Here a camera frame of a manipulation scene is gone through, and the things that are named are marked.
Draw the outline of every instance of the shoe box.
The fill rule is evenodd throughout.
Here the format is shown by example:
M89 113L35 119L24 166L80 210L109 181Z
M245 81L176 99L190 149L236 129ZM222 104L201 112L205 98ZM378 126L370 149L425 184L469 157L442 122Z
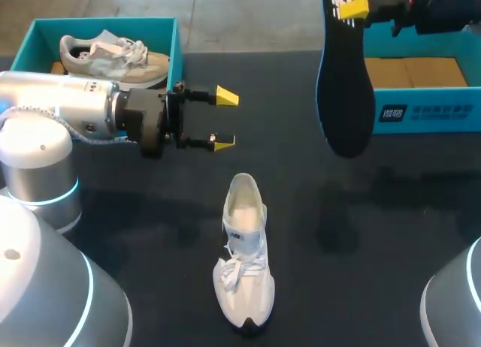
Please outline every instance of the shoe box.
M168 55L167 90L182 80L183 54L175 18L36 19L23 39L11 70L65 74L60 62L60 39L64 35L91 39L104 29L119 37L142 41L152 52Z
M374 87L374 134L481 131L481 36L471 29L391 35L365 29L365 64Z

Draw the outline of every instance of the new balance logo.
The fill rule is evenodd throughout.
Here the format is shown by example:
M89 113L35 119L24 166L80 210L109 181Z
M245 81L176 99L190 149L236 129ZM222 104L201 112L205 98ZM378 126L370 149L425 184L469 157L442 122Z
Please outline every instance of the new balance logo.
M342 4L346 4L348 2L350 2L352 0L332 0L332 5L334 6L334 8L332 9L332 13L334 14L334 16L336 18L338 18L340 20L340 11L339 11L339 7L342 5ZM343 20L348 26L352 26L354 28L354 19L348 19L348 20Z

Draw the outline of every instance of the shoe tongue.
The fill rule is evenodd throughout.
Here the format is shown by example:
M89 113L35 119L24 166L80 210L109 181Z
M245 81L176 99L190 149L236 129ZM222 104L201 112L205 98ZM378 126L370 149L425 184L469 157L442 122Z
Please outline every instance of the shoe tongue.
M230 225L224 225L228 235L228 244L233 254L253 255L257 252L261 239L260 231L243 232Z
M103 41L103 42L109 43L109 44L116 44L119 41L119 37L117 37L116 35L113 35L108 30L104 30L94 40L95 41Z
M90 46L90 55L93 55L97 49L103 49L106 50L112 54L119 54L122 52L122 47L115 45L115 44L110 44L106 43L104 41L94 41L92 45Z

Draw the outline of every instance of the concrete floor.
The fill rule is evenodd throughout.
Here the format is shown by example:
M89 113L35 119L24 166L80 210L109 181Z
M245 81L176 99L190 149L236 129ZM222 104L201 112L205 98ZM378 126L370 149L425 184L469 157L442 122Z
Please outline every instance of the concrete floor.
M176 17L191 52L317 50L320 0L0 0L0 55L34 18Z

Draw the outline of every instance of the teal shoe box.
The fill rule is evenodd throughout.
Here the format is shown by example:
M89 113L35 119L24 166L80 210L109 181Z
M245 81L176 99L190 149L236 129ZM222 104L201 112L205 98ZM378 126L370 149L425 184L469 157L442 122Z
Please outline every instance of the teal shoe box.
M60 61L59 43L64 35L92 39L104 29L120 38L142 41L149 50L170 56L168 90L182 80L183 56L175 18L36 19L11 70L50 73L53 63Z
M365 29L365 58L454 58L466 86L374 87L374 134L481 131L481 37L470 29L417 35L414 28L408 28L393 38L391 25L380 23ZM449 77L452 73L443 69L437 72L438 77Z

